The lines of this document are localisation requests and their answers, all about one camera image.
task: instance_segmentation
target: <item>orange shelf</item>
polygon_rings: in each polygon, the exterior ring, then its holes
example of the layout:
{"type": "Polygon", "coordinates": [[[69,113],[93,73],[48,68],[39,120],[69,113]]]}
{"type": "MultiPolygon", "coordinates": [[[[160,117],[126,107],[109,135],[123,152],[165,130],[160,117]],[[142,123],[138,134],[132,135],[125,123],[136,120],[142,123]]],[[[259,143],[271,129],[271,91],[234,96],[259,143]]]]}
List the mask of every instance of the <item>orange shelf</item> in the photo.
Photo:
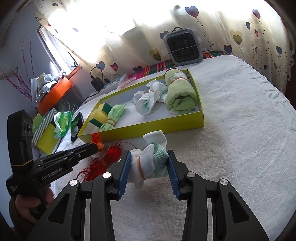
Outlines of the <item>orange shelf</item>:
{"type": "Polygon", "coordinates": [[[67,78],[58,82],[37,106],[39,113],[44,116],[72,86],[67,78]]]}

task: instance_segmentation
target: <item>air cooler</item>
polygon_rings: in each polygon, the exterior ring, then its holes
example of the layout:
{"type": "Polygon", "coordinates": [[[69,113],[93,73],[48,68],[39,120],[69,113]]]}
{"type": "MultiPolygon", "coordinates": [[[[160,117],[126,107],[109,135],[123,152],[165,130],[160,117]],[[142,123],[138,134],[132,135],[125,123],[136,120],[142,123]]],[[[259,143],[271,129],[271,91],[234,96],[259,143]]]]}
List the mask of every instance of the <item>air cooler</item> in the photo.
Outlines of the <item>air cooler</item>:
{"type": "Polygon", "coordinates": [[[190,28],[176,28],[167,33],[164,38],[165,46],[175,65],[193,64],[202,61],[200,43],[190,28]]]}

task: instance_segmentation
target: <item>white towel bedspread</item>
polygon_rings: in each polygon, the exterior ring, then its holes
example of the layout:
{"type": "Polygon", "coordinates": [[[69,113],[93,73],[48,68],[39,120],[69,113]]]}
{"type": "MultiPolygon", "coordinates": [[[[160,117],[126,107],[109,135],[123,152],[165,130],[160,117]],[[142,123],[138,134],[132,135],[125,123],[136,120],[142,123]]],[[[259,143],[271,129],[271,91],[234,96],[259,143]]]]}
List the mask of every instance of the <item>white towel bedspread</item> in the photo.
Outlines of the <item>white towel bedspread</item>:
{"type": "MultiPolygon", "coordinates": [[[[296,209],[296,111],[265,77],[235,56],[181,67],[186,68],[200,93],[205,127],[166,134],[167,148],[203,178],[228,179],[275,240],[296,209]]],[[[78,110],[84,118],[99,98],[78,110]]],[[[142,138],[128,141],[145,147],[142,138]]],[[[68,133],[59,150],[80,144],[79,139],[72,144],[68,133]]],[[[123,148],[133,149],[129,144],[123,148]]],[[[55,181],[54,193],[86,166],[83,160],[55,181]]],[[[116,240],[181,240],[186,202],[176,200],[168,177],[146,180],[139,190],[128,184],[122,200],[112,201],[111,207],[116,240]]]]}

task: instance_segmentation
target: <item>decorative branch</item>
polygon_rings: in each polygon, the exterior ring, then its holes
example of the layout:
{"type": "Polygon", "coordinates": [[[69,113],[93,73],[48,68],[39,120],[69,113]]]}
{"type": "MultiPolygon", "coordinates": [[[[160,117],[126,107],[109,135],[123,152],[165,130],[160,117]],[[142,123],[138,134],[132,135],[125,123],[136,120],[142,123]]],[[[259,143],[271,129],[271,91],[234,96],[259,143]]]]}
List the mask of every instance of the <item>decorative branch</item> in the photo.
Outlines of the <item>decorative branch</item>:
{"type": "MultiPolygon", "coordinates": [[[[34,70],[33,70],[33,63],[32,63],[32,44],[30,42],[30,56],[31,56],[31,65],[32,65],[32,72],[33,72],[33,76],[34,76],[34,70]]],[[[28,75],[28,71],[27,71],[27,65],[26,65],[26,59],[25,59],[25,53],[24,53],[24,40],[22,41],[22,60],[24,62],[24,66],[26,69],[26,74],[27,74],[27,78],[30,81],[29,75],[28,75]]],[[[16,68],[15,70],[10,69],[11,72],[5,74],[3,72],[2,69],[0,69],[2,71],[2,76],[5,76],[6,80],[13,86],[16,88],[16,90],[18,90],[21,94],[23,94],[25,97],[29,98],[30,100],[32,100],[32,96],[31,96],[31,88],[26,84],[26,81],[24,81],[24,79],[18,74],[18,68],[16,68]],[[14,75],[16,77],[16,79],[18,80],[19,85],[16,85],[15,83],[12,82],[12,80],[9,78],[9,75],[14,75]]]]}
{"type": "Polygon", "coordinates": [[[15,87],[21,94],[23,94],[25,97],[29,98],[30,100],[32,100],[32,97],[30,95],[28,95],[26,92],[24,92],[19,86],[17,86],[15,83],[12,82],[12,80],[10,78],[8,78],[8,76],[3,72],[2,69],[0,69],[2,71],[2,74],[4,74],[6,76],[6,79],[9,83],[11,83],[11,85],[13,87],[15,87]]]}
{"type": "Polygon", "coordinates": [[[24,66],[25,66],[25,69],[26,69],[27,78],[28,78],[28,80],[30,80],[29,75],[28,75],[28,71],[27,71],[26,59],[25,59],[25,53],[24,53],[24,40],[22,40],[22,60],[24,62],[24,66]]]}
{"type": "Polygon", "coordinates": [[[32,63],[32,44],[31,44],[31,41],[30,41],[30,56],[31,56],[31,66],[32,66],[32,72],[33,72],[33,78],[35,78],[34,70],[33,70],[33,63],[32,63]]]}

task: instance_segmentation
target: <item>mint green cloth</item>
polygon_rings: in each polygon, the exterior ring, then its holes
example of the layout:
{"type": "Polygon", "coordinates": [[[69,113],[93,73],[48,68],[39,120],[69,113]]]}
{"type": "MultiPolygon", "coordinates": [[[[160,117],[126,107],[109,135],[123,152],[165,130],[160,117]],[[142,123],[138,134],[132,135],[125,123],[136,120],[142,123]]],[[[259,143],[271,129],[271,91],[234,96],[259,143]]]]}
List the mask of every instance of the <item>mint green cloth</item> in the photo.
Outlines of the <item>mint green cloth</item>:
{"type": "Polygon", "coordinates": [[[120,119],[120,117],[123,114],[124,107],[125,107],[125,104],[124,105],[116,104],[115,106],[113,106],[108,114],[108,119],[107,119],[106,123],[100,127],[99,131],[106,131],[106,130],[114,129],[115,123],[120,119]]]}
{"type": "Polygon", "coordinates": [[[166,105],[170,112],[183,115],[196,109],[197,94],[182,71],[168,70],[165,73],[165,82],[168,86],[166,105]]]}
{"type": "Polygon", "coordinates": [[[154,178],[164,177],[168,174],[166,163],[168,161],[168,153],[166,149],[158,143],[154,143],[153,162],[155,165],[154,178]]]}

